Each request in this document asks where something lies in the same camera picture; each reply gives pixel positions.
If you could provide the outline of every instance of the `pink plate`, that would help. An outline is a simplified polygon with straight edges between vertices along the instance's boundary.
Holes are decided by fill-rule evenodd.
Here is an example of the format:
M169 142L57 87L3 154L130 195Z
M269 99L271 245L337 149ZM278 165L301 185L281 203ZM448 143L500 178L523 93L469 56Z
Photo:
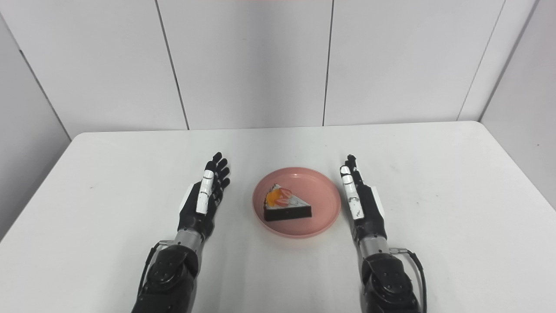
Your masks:
M312 217L267 222L266 193L278 184L311 205ZM307 238L327 230L340 214L340 194L333 182L308 168L282 168L265 176L253 191L253 209L266 228L284 237Z

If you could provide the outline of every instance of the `cake slice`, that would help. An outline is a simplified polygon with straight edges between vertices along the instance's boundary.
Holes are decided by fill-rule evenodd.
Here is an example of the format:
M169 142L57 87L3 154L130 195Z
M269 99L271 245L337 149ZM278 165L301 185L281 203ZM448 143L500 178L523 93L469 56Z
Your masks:
M290 190L274 184L265 197L265 221L311 217L311 205Z

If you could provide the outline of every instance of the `strawberry slice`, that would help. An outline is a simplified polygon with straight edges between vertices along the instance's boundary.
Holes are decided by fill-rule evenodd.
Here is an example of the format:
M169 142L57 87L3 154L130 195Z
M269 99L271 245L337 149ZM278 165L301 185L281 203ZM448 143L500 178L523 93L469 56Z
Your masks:
M290 190L286 189L286 188L280 188L280 192L282 193L282 197L289 199L291 197L291 195L293 194Z
M276 199L274 200L274 203L276 203L277 206L281 207L287 207L287 205L290 204L290 202L285 198Z

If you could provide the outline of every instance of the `black cable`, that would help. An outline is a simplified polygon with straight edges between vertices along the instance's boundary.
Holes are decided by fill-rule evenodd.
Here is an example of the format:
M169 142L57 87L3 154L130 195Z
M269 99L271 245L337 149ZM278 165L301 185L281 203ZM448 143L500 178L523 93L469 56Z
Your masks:
M145 267L143 268L143 273L141 274L141 280L139 281L139 290L137 290L138 297L141 294L141 289L143 289L143 281L145 280L145 275L147 274L148 266L151 264L152 257L155 255L159 245L160 243L157 242L155 246L151 248L151 251L148 253L147 261L145 261Z
M426 313L426 282L425 282L425 273L423 271L423 265L419 261L419 258L417 258L416 254L414 254L409 250L407 253L409 257L413 260L413 262L417 266L417 269L419 270L419 273L421 274L421 286L423 287L423 300L421 302L421 306L423 307L422 313Z

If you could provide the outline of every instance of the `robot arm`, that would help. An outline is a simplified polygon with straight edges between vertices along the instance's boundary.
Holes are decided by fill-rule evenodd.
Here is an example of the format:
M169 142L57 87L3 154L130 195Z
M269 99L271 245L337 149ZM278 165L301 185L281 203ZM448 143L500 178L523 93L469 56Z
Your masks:
M227 160L218 152L205 167L203 179L193 185L180 212L173 241L157 243L149 253L132 313L183 313L187 310L200 268L201 245L214 229L214 215L230 184ZM153 255L160 250L151 268Z
M376 189L363 182L349 155L340 168L342 183L353 217L352 236L363 257L363 281L367 313L419 313L419 304L413 293L411 280L402 262L393 256L409 253L421 272L423 284L423 309L426 313L426 291L423 268L416 256L406 249L389 248L384 230L384 219Z

